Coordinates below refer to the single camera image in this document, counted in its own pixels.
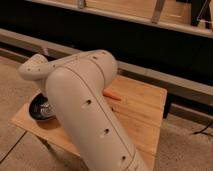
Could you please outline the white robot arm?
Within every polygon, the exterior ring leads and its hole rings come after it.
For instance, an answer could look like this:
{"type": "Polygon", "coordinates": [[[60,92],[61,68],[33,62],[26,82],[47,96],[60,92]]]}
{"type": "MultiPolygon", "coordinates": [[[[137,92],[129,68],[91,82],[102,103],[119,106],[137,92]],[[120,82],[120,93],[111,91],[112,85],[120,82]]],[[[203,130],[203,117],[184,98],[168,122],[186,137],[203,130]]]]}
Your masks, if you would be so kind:
{"type": "Polygon", "coordinates": [[[37,83],[90,171],[149,171],[103,96],[117,75],[110,52],[86,51],[54,61],[35,54],[19,73],[37,83]]]}

